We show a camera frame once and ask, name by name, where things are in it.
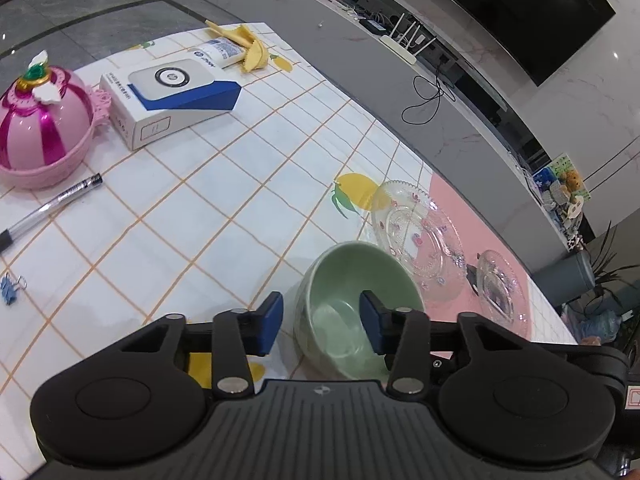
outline table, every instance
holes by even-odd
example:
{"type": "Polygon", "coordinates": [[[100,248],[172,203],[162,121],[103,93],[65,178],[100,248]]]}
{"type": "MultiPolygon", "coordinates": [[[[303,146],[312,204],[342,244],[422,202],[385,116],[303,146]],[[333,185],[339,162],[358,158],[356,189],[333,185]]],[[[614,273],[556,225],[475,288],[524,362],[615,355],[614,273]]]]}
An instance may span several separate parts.
{"type": "MultiPolygon", "coordinates": [[[[97,172],[104,177],[101,188],[35,228],[0,260],[0,270],[28,281],[17,303],[0,306],[3,480],[21,479],[42,463],[29,420],[38,386],[171,312],[204,322],[230,308],[255,308],[279,290],[286,309],[273,351],[250,360],[264,365],[263,378],[318,378],[292,337],[297,286],[335,243],[375,242],[366,211],[342,215],[332,203],[334,180],[345,173],[429,191],[458,227],[465,251],[492,248],[511,261],[527,284],[532,339],[575,343],[508,248],[446,182],[267,25],[250,27],[293,70],[273,62],[251,74],[238,65],[226,68],[243,86],[231,113],[135,153],[104,126],[82,166],[55,188],[25,192],[0,184],[0,225],[6,226],[70,184],[97,172]]],[[[206,28],[180,32],[77,72],[96,86],[103,72],[210,38],[206,28]]],[[[428,313],[447,320],[477,309],[469,290],[456,301],[428,313]]]]}

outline pink tablecloth section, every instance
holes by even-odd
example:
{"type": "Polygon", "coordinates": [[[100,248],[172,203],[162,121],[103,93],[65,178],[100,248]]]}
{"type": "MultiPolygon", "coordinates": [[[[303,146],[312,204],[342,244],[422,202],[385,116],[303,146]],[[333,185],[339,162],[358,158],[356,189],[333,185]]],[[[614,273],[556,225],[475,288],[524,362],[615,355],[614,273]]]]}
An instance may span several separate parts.
{"type": "MultiPolygon", "coordinates": [[[[475,265],[477,254],[482,254],[487,249],[492,249],[500,253],[513,267],[516,272],[526,303],[529,304],[529,287],[527,286],[527,271],[522,264],[511,253],[511,250],[498,238],[491,229],[484,224],[460,195],[440,176],[434,174],[431,177],[429,195],[434,202],[449,216],[451,222],[456,227],[462,247],[465,251],[465,258],[468,264],[475,265]]],[[[478,297],[465,282],[460,295],[452,301],[446,303],[426,302],[427,314],[431,319],[438,321],[455,321],[460,312],[478,312],[481,314],[481,306],[478,297]]],[[[530,312],[527,312],[527,329],[525,337],[531,338],[532,319],[530,312]]]]}

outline pink toy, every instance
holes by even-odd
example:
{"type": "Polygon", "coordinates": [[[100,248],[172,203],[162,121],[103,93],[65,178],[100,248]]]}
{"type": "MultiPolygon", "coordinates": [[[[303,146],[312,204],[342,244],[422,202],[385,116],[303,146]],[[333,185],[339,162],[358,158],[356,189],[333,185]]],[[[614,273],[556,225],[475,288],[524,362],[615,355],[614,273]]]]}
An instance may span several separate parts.
{"type": "Polygon", "coordinates": [[[107,92],[87,89],[76,74],[44,59],[0,98],[0,180],[9,186],[40,189],[64,180],[109,116],[107,92]],[[53,91],[50,104],[36,90],[44,85],[53,91]]]}

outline silver screw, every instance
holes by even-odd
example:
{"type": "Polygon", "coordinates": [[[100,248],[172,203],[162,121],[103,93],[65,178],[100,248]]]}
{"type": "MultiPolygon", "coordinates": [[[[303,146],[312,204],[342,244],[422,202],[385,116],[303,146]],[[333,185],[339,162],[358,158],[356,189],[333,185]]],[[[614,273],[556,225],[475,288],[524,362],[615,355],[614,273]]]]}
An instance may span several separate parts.
{"type": "Polygon", "coordinates": [[[218,381],[218,389],[228,394],[239,394],[249,387],[242,377],[225,377],[218,381]]]}
{"type": "Polygon", "coordinates": [[[395,391],[402,394],[418,394],[424,388],[424,383],[413,377],[402,377],[394,381],[393,387],[395,391]]]}

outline black television screen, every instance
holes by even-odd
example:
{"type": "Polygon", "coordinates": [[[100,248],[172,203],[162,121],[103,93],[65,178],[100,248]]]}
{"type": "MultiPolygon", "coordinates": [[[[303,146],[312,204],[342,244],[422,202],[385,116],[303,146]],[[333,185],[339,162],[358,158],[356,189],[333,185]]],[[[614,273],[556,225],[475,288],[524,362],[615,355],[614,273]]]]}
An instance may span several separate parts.
{"type": "Polygon", "coordinates": [[[536,85],[614,14],[606,0],[454,0],[520,63],[536,85]]]}

